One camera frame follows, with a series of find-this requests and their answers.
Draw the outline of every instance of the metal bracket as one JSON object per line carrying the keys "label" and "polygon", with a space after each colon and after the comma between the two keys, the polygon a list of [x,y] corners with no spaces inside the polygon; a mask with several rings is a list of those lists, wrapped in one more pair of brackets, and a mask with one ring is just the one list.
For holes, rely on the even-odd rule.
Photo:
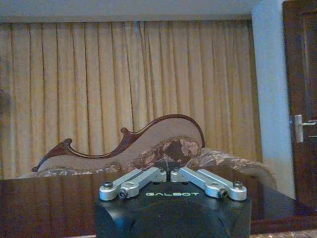
{"label": "metal bracket", "polygon": [[[156,167],[146,171],[135,169],[113,183],[105,182],[99,188],[99,197],[103,201],[113,200],[117,195],[122,200],[135,197],[149,182],[163,182],[166,181],[166,178],[167,173],[163,169]],[[197,170],[197,172],[187,167],[174,169],[170,173],[170,178],[173,182],[189,181],[203,189],[209,197],[224,198],[229,195],[236,201],[243,201],[247,198],[247,189],[241,182],[230,182],[204,169]]]}
{"label": "metal bracket", "polygon": [[99,198],[102,201],[110,201],[117,197],[121,185],[136,176],[140,175],[142,170],[134,169],[133,171],[127,173],[126,175],[118,178],[114,182],[107,181],[99,188]]}
{"label": "metal bracket", "polygon": [[224,198],[227,195],[232,200],[243,201],[247,198],[247,189],[239,181],[232,183],[207,170],[197,172],[189,168],[180,168],[171,172],[171,181],[189,181],[198,186],[210,197]]}
{"label": "metal bracket", "polygon": [[166,171],[156,167],[151,167],[139,176],[130,181],[126,181],[121,185],[119,197],[121,199],[135,197],[139,194],[140,189],[149,182],[166,181]]}

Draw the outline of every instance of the wooden table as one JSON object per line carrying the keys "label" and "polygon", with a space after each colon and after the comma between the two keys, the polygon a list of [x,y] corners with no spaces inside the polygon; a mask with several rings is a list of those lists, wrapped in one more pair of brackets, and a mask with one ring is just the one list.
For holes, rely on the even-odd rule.
{"label": "wooden table", "polygon": [[[317,229],[317,212],[222,167],[208,167],[228,180],[240,180],[252,199],[251,233]],[[105,180],[122,174],[0,181],[1,237],[71,237],[95,234],[94,201]]]}

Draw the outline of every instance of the white ceiling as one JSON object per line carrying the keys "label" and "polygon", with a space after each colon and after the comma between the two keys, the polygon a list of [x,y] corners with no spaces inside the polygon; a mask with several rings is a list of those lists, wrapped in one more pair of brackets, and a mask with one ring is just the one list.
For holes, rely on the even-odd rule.
{"label": "white ceiling", "polygon": [[261,0],[0,0],[0,22],[250,19]]}

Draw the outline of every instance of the curtain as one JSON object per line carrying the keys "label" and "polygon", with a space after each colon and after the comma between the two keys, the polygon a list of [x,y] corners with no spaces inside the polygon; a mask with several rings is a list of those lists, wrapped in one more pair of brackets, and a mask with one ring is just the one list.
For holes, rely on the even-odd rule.
{"label": "curtain", "polygon": [[249,21],[0,25],[0,176],[30,172],[55,145],[103,154],[120,129],[197,121],[206,146],[260,161]]}

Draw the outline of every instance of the door lock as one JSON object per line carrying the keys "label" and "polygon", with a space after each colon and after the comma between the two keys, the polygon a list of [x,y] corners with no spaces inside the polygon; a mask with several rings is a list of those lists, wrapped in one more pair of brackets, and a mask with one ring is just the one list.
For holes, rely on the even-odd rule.
{"label": "door lock", "polygon": [[295,115],[294,123],[295,123],[296,142],[301,143],[301,142],[304,142],[303,127],[316,125],[317,121],[310,120],[308,122],[303,122],[303,116],[299,114],[299,115]]}

